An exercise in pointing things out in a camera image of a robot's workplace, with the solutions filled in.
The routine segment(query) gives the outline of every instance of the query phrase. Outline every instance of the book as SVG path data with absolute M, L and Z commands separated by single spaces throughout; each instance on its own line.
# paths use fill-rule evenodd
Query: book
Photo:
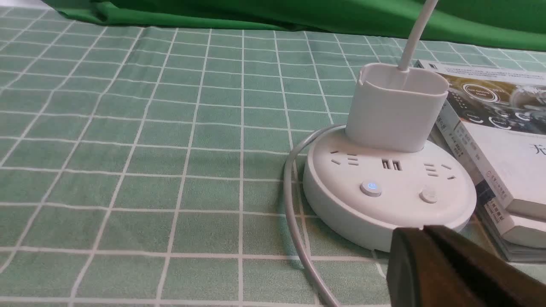
M 512 214 L 546 220 L 546 74 L 418 61 L 449 82 L 436 122 Z
M 528 227 L 526 222 L 529 219 L 521 216 L 515 216 L 507 212 L 502 206 L 499 206 L 498 200 L 493 193 L 491 187 L 483 179 L 481 173 L 468 154 L 463 152 L 463 147 L 458 144 L 456 138 L 444 139 L 438 127 L 434 127 L 430 133 L 429 140 L 450 152 L 461 165 L 466 169 L 472 182 L 476 186 L 477 206 L 475 214 L 485 228 L 489 238 L 495 245 L 499 254 L 511 262 L 546 262 L 546 249 L 533 248 L 524 246 L 527 244 L 525 240 L 532 238 L 527 233 L 535 232 L 533 227 Z M 543 243 L 543 238 L 536 240 Z

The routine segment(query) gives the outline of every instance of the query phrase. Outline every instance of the white cable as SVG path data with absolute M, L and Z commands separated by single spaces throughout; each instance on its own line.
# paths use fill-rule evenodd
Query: white cable
M 411 59 L 413 58 L 413 54 L 415 53 L 415 49 L 417 48 L 421 34 L 423 34 L 426 23 L 429 22 L 430 15 L 432 14 L 437 2 L 438 0 L 426 0 L 425 4 L 423 5 L 423 9 L 421 10 L 421 13 L 419 13 L 417 21 L 413 24 L 413 28 L 411 29 L 411 33 L 406 42 L 406 47 L 404 47 L 404 52 L 402 53 L 402 57 L 398 63 L 398 70 L 405 72 L 410 67 Z
M 288 155 L 286 158 L 286 163 L 284 164 L 284 175 L 283 175 L 283 191 L 284 191 L 284 206 L 286 208 L 286 221 L 288 223 L 288 229 L 290 230 L 290 236 L 292 237 L 292 242 L 298 253 L 298 257 L 301 260 L 305 270 L 307 271 L 307 276 L 311 278 L 314 282 L 314 285 L 318 288 L 318 292 L 321 295 L 322 299 L 326 302 L 326 305 L 329 307 L 340 307 L 340 303 L 337 301 L 335 296 L 332 294 L 328 286 L 322 280 L 321 275 L 314 267 L 311 262 L 310 255 L 305 251 L 305 245 L 303 239 L 300 236 L 298 230 L 298 222 L 296 221 L 296 215 L 294 214 L 294 204 L 292 200 L 292 164 L 296 160 L 298 154 L 307 147 L 311 142 L 313 142 L 320 135 L 326 131 L 340 127 L 344 125 L 333 125 L 326 128 L 317 130 L 309 134 L 303 141 L 300 142 Z

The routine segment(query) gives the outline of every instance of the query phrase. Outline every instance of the power strip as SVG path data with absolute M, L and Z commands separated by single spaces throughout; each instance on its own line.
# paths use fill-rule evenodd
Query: power strip
M 313 142 L 303 183 L 310 206 L 330 228 L 385 252 L 396 227 L 445 225 L 460 231 L 476 203 L 470 176 L 432 142 L 418 152 L 361 147 L 343 127 Z

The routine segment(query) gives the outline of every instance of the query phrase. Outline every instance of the green backdrop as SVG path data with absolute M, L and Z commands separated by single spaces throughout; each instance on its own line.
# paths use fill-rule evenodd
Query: green backdrop
M 407 37 L 424 0 L 46 0 L 104 25 L 313 30 Z M 546 51 L 546 0 L 440 0 L 423 39 Z

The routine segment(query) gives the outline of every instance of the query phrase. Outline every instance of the grid pattern tablecloth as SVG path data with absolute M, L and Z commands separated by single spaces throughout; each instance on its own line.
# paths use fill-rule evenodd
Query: grid pattern tablecloth
M 404 43 L 0 8 L 0 306 L 319 304 L 282 165 L 310 131 L 345 122 L 360 67 L 394 63 Z M 542 53 L 443 42 L 415 57 L 546 70 Z M 341 303 L 388 305 L 388 255 L 316 218 L 304 158 L 293 184 L 316 266 Z M 491 250 L 476 219 L 463 234 Z

